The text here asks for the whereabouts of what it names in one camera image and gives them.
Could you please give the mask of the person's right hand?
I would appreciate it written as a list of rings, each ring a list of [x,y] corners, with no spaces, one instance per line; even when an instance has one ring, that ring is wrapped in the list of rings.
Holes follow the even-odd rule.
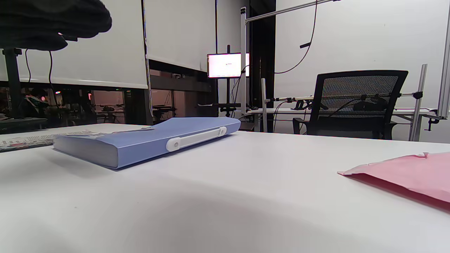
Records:
[[[111,29],[100,0],[2,0],[1,48],[56,51],[68,40],[89,39]]]

